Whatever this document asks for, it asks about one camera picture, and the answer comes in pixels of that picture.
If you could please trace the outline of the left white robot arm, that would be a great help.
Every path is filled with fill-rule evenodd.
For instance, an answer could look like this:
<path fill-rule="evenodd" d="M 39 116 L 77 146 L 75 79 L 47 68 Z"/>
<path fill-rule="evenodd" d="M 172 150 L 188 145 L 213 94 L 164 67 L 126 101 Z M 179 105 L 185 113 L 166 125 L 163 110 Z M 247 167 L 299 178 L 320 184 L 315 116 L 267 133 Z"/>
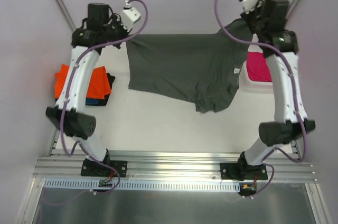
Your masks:
<path fill-rule="evenodd" d="M 90 79 L 100 58 L 102 49 L 112 45 L 120 48 L 129 39 L 140 13 L 126 1 L 123 10 L 115 13 L 108 4 L 88 4 L 87 17 L 72 34 L 71 62 L 59 97 L 54 106 L 48 106 L 45 114 L 59 130 L 62 147 L 64 138 L 74 140 L 83 149 L 88 163 L 98 175 L 110 172 L 108 150 L 93 137 L 96 118 L 85 114 Z"/>

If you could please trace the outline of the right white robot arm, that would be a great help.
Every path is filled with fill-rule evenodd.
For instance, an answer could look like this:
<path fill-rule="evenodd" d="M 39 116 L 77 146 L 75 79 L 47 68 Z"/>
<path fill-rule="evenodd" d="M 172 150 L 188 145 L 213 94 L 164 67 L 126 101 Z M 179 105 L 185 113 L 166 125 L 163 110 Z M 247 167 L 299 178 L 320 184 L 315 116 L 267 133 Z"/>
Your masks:
<path fill-rule="evenodd" d="M 298 42 L 287 30 L 289 0 L 243 0 L 241 17 L 258 37 L 270 71 L 275 100 L 274 121 L 259 125 L 259 138 L 240 154 L 236 172 L 240 180 L 261 171 L 263 161 L 283 145 L 305 138 L 315 129 L 303 106 L 298 78 Z"/>

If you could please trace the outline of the dark grey t shirt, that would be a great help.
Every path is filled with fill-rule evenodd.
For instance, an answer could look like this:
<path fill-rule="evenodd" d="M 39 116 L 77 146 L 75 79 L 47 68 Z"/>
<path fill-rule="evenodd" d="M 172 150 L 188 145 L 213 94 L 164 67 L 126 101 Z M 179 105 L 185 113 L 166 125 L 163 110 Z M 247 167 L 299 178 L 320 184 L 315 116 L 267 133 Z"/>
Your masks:
<path fill-rule="evenodd" d="M 132 90 L 192 102 L 200 113 L 227 109 L 239 89 L 248 45 L 213 34 L 140 34 L 126 43 Z"/>

